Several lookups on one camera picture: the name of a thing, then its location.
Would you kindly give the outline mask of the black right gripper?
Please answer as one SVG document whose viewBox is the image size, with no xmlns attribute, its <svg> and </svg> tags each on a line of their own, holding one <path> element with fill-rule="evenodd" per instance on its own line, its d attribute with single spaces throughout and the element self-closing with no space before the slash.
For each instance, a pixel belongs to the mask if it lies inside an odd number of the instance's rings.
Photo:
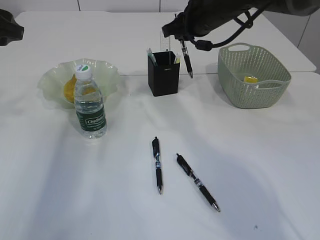
<svg viewBox="0 0 320 240">
<path fill-rule="evenodd" d="M 249 0 L 190 0 L 170 23 L 162 27 L 164 37 L 204 37 L 250 9 Z"/>
</svg>

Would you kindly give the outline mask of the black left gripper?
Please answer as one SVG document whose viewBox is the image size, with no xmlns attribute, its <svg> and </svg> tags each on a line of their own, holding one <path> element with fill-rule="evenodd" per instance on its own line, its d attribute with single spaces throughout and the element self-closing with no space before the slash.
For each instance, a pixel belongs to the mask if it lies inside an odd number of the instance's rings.
<svg viewBox="0 0 320 240">
<path fill-rule="evenodd" d="M 0 46 L 7 46 L 13 41 L 21 41 L 24 31 L 24 27 L 15 21 L 12 13 L 0 9 Z"/>
</svg>

